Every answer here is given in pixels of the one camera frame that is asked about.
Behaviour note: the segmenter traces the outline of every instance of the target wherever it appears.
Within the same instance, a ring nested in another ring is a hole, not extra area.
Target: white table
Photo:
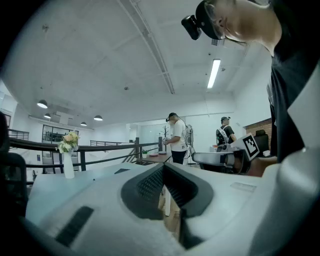
[[[113,176],[119,169],[134,170],[141,167],[133,163],[120,163],[97,170],[75,172],[72,179],[65,178],[63,173],[39,174],[29,195],[25,217],[38,225],[52,210],[87,188],[94,179]]]

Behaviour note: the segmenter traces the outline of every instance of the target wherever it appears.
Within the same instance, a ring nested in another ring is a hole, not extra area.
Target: brick wall
[[[270,149],[270,143],[271,143],[271,129],[272,129],[272,121],[271,118],[266,119],[264,121],[261,122],[256,122],[253,124],[250,124],[245,128],[246,133],[251,133],[252,136],[256,135],[256,131],[258,130],[265,130],[265,134],[268,134],[269,136],[269,149]]]

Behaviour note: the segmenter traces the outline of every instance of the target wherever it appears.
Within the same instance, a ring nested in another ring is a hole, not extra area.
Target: man
[[[226,134],[226,137],[228,139],[228,141],[226,143],[231,144],[232,142],[235,142],[237,140],[234,131],[232,130],[231,126],[229,126],[230,124],[230,117],[222,117],[221,118],[221,127],[220,129],[223,130]]]
[[[309,80],[320,57],[318,8],[312,1],[271,0],[261,6],[249,0],[207,0],[196,9],[197,25],[211,38],[258,42],[272,56],[268,88],[272,116],[271,154],[256,158],[249,173],[280,163],[304,147],[287,110]]]
[[[183,120],[176,114],[170,113],[167,121],[173,128],[172,138],[165,140],[164,145],[171,144],[172,160],[174,163],[184,163],[185,155],[187,153],[187,144],[185,142],[186,125]]]

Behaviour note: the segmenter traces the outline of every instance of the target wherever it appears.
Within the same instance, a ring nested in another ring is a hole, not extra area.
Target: headset
[[[215,40],[224,39],[225,32],[215,19],[216,7],[213,3],[201,1],[195,10],[194,15],[188,15],[182,19],[181,24],[193,40],[197,40],[202,31]]]

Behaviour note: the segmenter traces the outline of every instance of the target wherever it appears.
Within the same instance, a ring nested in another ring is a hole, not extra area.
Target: wooden table
[[[171,157],[171,152],[167,152],[166,154],[158,154],[158,156],[147,156],[146,158],[140,158],[139,162],[146,163],[165,163]]]

